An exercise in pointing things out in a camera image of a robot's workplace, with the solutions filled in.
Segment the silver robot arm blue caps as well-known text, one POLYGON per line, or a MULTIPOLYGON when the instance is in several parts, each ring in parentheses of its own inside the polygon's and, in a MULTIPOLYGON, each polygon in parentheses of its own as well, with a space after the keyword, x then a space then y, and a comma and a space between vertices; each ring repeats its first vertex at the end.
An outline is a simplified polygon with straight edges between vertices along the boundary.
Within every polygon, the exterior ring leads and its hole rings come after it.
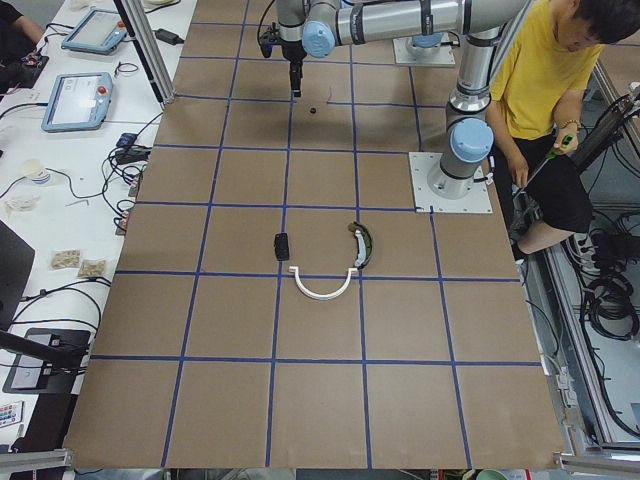
POLYGON ((397 64, 426 74, 424 83, 447 101, 444 151, 427 184, 456 200, 470 192, 489 155, 490 82, 528 8, 526 1, 279 1, 276 21, 259 30, 257 41, 264 57, 281 48, 294 96, 301 94, 306 56, 391 42, 397 64))

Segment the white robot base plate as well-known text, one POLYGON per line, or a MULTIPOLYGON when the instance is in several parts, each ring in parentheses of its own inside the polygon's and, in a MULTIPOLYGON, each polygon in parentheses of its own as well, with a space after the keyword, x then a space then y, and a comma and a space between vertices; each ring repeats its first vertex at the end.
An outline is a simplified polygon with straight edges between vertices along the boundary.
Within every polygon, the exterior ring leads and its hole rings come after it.
POLYGON ((409 170, 414 209, 419 213, 492 214, 482 166, 468 179, 453 179, 440 168, 438 152, 410 152, 409 170))

